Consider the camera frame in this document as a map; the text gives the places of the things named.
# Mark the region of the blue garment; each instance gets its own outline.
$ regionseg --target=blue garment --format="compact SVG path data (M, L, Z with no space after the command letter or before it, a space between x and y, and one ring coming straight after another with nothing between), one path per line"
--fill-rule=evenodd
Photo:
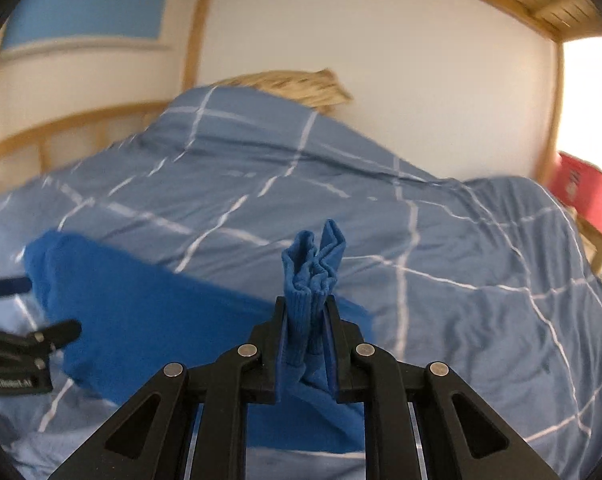
M320 250L311 233L301 232L284 251L290 309L283 391L276 406L249 408L250 446L364 448L361 407L338 405L328 393L317 325L344 248L344 237L329 221ZM81 338L65 349L63 371L117 404L167 362L194 367L215 361L273 313L272 302L173 274L77 234L47 232L27 246L24 265L47 319L82 323ZM338 304L344 319L371 333L362 307Z

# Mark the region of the patterned pillow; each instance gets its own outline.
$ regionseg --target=patterned pillow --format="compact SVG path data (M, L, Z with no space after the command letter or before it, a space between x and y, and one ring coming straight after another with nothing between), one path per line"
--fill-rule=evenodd
M332 111L334 105L352 100L352 96L338 82L335 73L327 68L320 72L269 70L223 79L215 84L249 86L314 108L322 114Z

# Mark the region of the blue duvet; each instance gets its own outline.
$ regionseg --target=blue duvet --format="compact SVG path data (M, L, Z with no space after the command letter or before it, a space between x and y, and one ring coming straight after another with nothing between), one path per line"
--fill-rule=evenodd
M146 132L1 196L0 274L23 272L44 231L69 230L273 301L281 250L326 218L348 240L335 291L366 308L380 346L449 363L564 480L587 475L602 455L602 284L530 180L438 180L308 108L197 88ZM31 296L0 303L0 326L43 322ZM0 399L0 439L28 478L114 410L61 360L53 394ZM282 471L364 478L360 454L250 449L250 478Z

